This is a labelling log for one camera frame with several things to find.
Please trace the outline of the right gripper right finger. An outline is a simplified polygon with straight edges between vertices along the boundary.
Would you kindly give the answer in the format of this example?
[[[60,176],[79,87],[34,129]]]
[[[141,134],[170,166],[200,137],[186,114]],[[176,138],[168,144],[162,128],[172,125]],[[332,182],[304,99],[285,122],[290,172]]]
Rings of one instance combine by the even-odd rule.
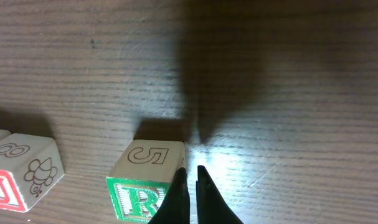
[[[197,166],[196,205],[198,224],[243,224],[226,204],[204,166]]]

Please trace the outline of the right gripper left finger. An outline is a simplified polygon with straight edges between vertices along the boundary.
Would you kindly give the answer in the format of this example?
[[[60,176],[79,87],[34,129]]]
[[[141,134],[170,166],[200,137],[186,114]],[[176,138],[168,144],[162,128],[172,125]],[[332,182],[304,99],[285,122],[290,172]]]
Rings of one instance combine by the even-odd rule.
[[[190,196],[187,188],[187,172],[179,168],[156,214],[148,224],[189,224]]]

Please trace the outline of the red U block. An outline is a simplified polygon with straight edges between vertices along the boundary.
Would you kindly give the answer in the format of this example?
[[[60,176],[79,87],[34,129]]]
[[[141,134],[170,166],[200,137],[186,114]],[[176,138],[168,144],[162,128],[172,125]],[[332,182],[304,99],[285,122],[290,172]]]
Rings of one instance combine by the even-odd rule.
[[[65,175],[54,139],[11,134],[0,140],[0,209],[28,212]]]

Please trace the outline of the green R block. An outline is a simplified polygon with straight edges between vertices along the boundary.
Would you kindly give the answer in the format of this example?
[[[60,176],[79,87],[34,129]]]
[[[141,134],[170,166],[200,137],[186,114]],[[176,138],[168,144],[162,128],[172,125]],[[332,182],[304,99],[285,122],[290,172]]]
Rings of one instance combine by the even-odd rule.
[[[149,222],[161,207],[175,172],[185,166],[182,141],[131,141],[106,176],[116,218]]]

